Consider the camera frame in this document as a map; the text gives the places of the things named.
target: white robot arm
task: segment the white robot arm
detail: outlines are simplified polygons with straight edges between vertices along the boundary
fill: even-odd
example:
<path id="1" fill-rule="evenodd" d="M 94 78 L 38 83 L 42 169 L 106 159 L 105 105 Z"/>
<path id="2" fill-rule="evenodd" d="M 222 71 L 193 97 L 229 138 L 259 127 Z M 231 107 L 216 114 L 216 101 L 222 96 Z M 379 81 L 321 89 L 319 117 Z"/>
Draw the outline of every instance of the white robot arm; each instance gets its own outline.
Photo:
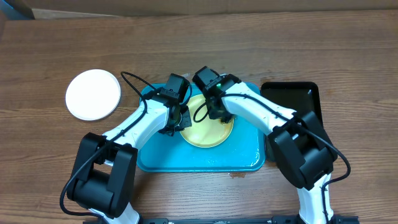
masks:
<path id="1" fill-rule="evenodd" d="M 272 108 L 274 111 L 280 113 L 288 119 L 293 118 L 295 110 L 284 108 L 279 106 L 264 97 L 253 92 L 245 83 L 236 83 L 228 88 L 225 93 L 228 94 L 243 94 L 253 96 L 264 104 Z M 276 117 L 269 110 L 259 105 L 253 100 L 244 98 L 241 96 L 229 96 L 222 98 L 223 104 L 228 112 L 243 117 L 251 124 L 255 125 L 265 135 L 269 135 L 274 127 L 282 127 L 286 121 Z M 300 217 L 306 224 L 326 223 L 325 215 L 323 214 L 322 206 L 322 193 L 321 186 L 328 180 L 330 180 L 331 174 L 326 174 L 318 181 L 315 182 L 314 187 L 311 190 L 306 188 L 297 189 L 298 199 L 300 200 Z M 330 208 L 328 187 L 326 187 L 326 209 L 328 212 L 329 220 L 333 216 L 333 210 Z"/>
<path id="2" fill-rule="evenodd" d="M 265 104 L 270 109 L 276 111 L 287 119 L 294 118 L 294 113 L 296 112 L 295 110 L 284 108 L 283 106 L 277 105 L 265 99 L 264 97 L 250 90 L 250 88 L 245 83 L 241 82 L 238 78 L 232 75 L 219 76 L 215 71 L 204 67 L 196 72 L 196 75 L 193 77 L 193 81 L 203 92 L 206 98 L 206 104 L 208 107 L 210 119 L 221 118 L 221 120 L 228 122 L 228 120 L 231 119 L 231 115 L 235 114 L 237 116 L 243 117 L 268 136 L 274 132 L 275 128 L 285 126 L 287 121 L 279 118 L 269 109 L 260 105 L 257 101 L 260 101 L 261 103 Z M 299 138 L 299 134 L 294 134 L 292 132 L 292 134 L 290 134 L 288 138 L 290 138 L 291 141 L 281 143 L 280 147 L 285 147 L 288 144 L 292 144 L 296 140 L 296 138 Z M 310 150 L 314 154 L 318 152 L 316 149 Z M 284 152 L 279 154 L 283 154 L 286 152 L 289 153 L 289 147 L 287 147 Z M 306 159 L 311 157 L 310 153 L 312 152 L 306 152 L 304 158 Z M 316 173 L 317 176 L 314 177 L 317 178 L 316 181 L 314 181 L 314 183 L 309 183 L 307 186 L 303 186 L 302 184 L 300 185 L 297 183 L 295 177 L 292 177 L 293 174 L 290 171 L 290 167 L 286 169 L 281 168 L 282 166 L 286 167 L 290 165 L 290 162 L 285 160 L 288 156 L 279 157 L 281 159 L 279 161 L 277 160 L 277 163 L 282 173 L 292 184 L 298 187 L 297 193 L 300 200 L 299 214 L 302 221 L 307 224 L 326 223 L 323 209 L 321 186 L 326 181 L 330 180 L 331 174 L 327 172 L 323 173 L 323 171 L 321 171 L 321 175 L 319 176 L 319 174 Z M 327 160 L 329 160 L 330 162 L 333 162 L 335 159 L 336 157 L 327 158 Z M 305 170 L 304 172 L 309 174 L 313 171 Z M 330 208 L 329 193 L 327 190 L 328 188 L 326 187 L 325 202 L 328 220 L 330 220 L 333 216 L 333 210 Z"/>
<path id="3" fill-rule="evenodd" d="M 102 136 L 88 133 L 81 140 L 72 170 L 77 177 L 67 185 L 68 198 L 109 224 L 137 224 L 139 214 L 129 203 L 137 152 L 156 132 L 174 134 L 191 125 L 188 107 L 180 104 L 188 87 L 185 78 L 171 74 L 165 88 L 144 95 L 138 109 L 119 126 Z M 109 146 L 93 162 L 112 166 L 110 175 L 93 165 L 82 165 L 106 144 Z"/>

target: table surface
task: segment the table surface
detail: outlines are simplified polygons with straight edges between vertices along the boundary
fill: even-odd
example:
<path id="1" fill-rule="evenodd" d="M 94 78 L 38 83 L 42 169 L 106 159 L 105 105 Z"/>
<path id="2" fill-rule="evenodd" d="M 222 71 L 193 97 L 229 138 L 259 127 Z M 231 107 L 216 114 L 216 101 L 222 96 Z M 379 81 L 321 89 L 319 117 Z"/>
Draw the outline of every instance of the table surface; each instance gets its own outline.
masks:
<path id="1" fill-rule="evenodd" d="M 330 186 L 335 213 L 398 223 L 398 11 L 7 21 L 0 43 L 0 222 L 79 223 L 82 217 L 58 205 L 79 142 L 114 128 L 138 105 L 118 73 L 162 83 L 204 65 L 259 86 L 315 82 L 325 129 L 352 166 L 347 180 Z M 92 68 L 115 74 L 123 96 L 111 116 L 84 122 L 68 112 L 64 97 L 73 77 Z M 338 159 L 333 176 L 345 169 Z M 237 174 L 138 169 L 131 201 L 147 218 L 299 211 L 296 189 L 270 162 Z"/>

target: white plate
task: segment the white plate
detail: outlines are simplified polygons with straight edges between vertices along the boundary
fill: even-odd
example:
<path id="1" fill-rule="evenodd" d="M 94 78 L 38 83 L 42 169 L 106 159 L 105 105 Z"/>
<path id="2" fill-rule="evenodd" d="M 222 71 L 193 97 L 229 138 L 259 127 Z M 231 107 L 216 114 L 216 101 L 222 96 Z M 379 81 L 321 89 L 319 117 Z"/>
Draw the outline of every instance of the white plate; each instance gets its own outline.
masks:
<path id="1" fill-rule="evenodd" d="M 94 121 L 112 113 L 121 97 L 120 84 L 110 72 L 92 69 L 76 76 L 69 84 L 65 101 L 75 117 Z"/>

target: black cable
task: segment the black cable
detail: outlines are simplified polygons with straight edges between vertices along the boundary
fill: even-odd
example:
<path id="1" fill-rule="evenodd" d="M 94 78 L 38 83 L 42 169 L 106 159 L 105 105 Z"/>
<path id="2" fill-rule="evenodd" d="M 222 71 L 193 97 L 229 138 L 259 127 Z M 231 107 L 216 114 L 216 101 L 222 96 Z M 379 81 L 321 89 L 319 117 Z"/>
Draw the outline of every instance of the black cable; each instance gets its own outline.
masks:
<path id="1" fill-rule="evenodd" d="M 192 85 L 191 85 L 191 83 L 190 83 L 190 84 L 189 84 L 189 96 L 188 96 L 187 100 L 185 100 L 185 102 L 183 102 L 183 103 L 181 104 L 181 107 L 186 106 L 186 105 L 188 104 L 189 99 L 191 98 L 191 96 L 192 96 Z"/>
<path id="2" fill-rule="evenodd" d="M 349 174 L 351 173 L 351 166 L 350 166 L 347 158 L 343 155 L 343 153 L 341 153 L 335 146 L 333 146 L 330 143 L 328 143 L 328 141 L 326 141 L 323 138 L 321 138 L 321 137 L 317 136 L 316 134 L 312 133 L 307 128 L 304 128 L 303 126 L 291 121 L 290 119 L 286 118 L 285 116 L 282 116 L 280 113 L 274 111 L 272 108 L 270 108 L 265 103 L 263 103 L 262 101 L 258 100 L 257 98 L 255 98 L 253 96 L 249 96 L 249 95 L 246 95 L 246 94 L 229 93 L 229 94 L 225 94 L 225 95 L 223 95 L 221 97 L 227 97 L 227 96 L 240 96 L 240 97 L 248 98 L 250 100 L 255 101 L 256 103 L 260 104 L 261 106 L 263 106 L 265 109 L 267 109 L 271 113 L 275 114 L 278 118 L 283 119 L 286 122 L 293 123 L 294 125 L 296 125 L 296 127 L 299 127 L 303 132 L 305 132 L 308 135 L 310 135 L 310 136 L 318 139 L 319 141 L 323 142 L 327 147 L 329 147 L 330 149 L 334 150 L 341 157 L 341 159 L 344 161 L 344 163 L 346 164 L 346 167 L 347 167 L 346 173 L 344 175 L 342 175 L 341 177 L 337 177 L 335 179 L 329 180 L 328 182 L 325 182 L 322 185 L 322 187 L 321 187 L 323 213 L 325 214 L 326 223 L 329 223 L 328 212 L 326 210 L 326 200 L 325 200 L 326 199 L 326 195 L 325 195 L 326 186 L 329 185 L 329 184 L 332 184 L 332 183 L 335 183 L 337 181 L 341 181 L 341 180 L 347 178 L 349 176 Z"/>
<path id="3" fill-rule="evenodd" d="M 199 121 L 197 121 L 197 114 L 200 111 L 200 109 L 202 109 L 205 105 L 206 105 L 206 102 L 204 102 L 202 105 L 200 105 L 198 107 L 198 109 L 195 111 L 195 113 L 193 114 L 193 121 L 194 122 L 196 122 L 196 123 L 202 122 L 206 118 L 206 116 L 209 114 L 209 111 L 207 111 L 205 113 L 205 115 Z"/>
<path id="4" fill-rule="evenodd" d="M 149 82 L 145 81 L 143 78 L 141 78 L 141 77 L 139 77 L 139 76 L 137 76 L 137 75 L 135 75 L 135 74 L 131 74 L 131 73 L 129 73 L 129 72 L 121 72 L 120 75 L 122 75 L 124 81 L 126 81 L 126 82 L 128 82 L 128 81 L 126 80 L 126 77 L 123 76 L 123 74 L 126 74 L 126 75 L 129 75 L 129 76 L 131 76 L 131 77 L 137 78 L 137 79 L 139 79 L 140 81 L 142 81 L 143 83 L 145 83 L 146 85 L 149 85 L 151 88 L 153 88 L 154 90 L 156 90 L 156 88 L 155 88 L 153 85 L 151 85 Z"/>
<path id="5" fill-rule="evenodd" d="M 140 91 L 134 85 L 132 85 L 131 82 L 129 82 L 129 80 L 123 74 L 127 74 L 127 75 L 130 75 L 132 77 L 138 78 L 139 80 L 143 81 L 144 83 L 147 83 L 147 82 L 145 80 L 143 80 L 142 78 L 140 78 L 140 77 L 138 77 L 136 75 L 133 75 L 131 73 L 128 73 L 128 72 L 121 72 L 120 73 L 120 75 L 122 76 L 124 81 L 126 81 L 127 84 L 140 96 L 140 98 L 142 98 L 143 96 L 141 95 Z M 147 113 L 148 105 L 147 105 L 146 100 L 142 100 L 142 102 L 144 103 L 144 110 L 142 111 L 140 116 L 133 123 L 131 123 L 129 126 L 127 126 L 125 129 L 121 130 L 121 132 L 119 134 L 115 135 L 115 137 L 113 137 L 111 140 L 107 141 L 102 147 L 100 147 L 83 165 L 81 165 L 81 167 L 69 179 L 67 184 L 65 184 L 65 186 L 62 189 L 61 196 L 60 196 L 60 207 L 61 207 L 61 210 L 64 213 L 66 213 L 68 215 L 74 215 L 74 216 L 94 216 L 94 217 L 97 217 L 97 218 L 102 218 L 102 216 L 97 214 L 97 213 L 72 212 L 72 211 L 69 211 L 68 209 L 65 208 L 65 205 L 63 204 L 63 200 L 65 198 L 65 194 L 67 192 L 67 189 L 69 188 L 69 185 L 76 179 L 77 175 L 81 172 L 81 170 L 83 170 L 83 168 L 85 166 L 87 166 L 88 164 L 91 164 L 94 160 L 96 160 L 97 157 L 102 153 L 102 151 L 104 149 L 109 147 L 109 145 L 112 144 L 113 142 L 115 142 L 115 140 L 117 140 L 118 138 L 123 136 L 126 132 L 128 132 L 134 125 L 136 125 L 145 116 L 145 114 Z"/>

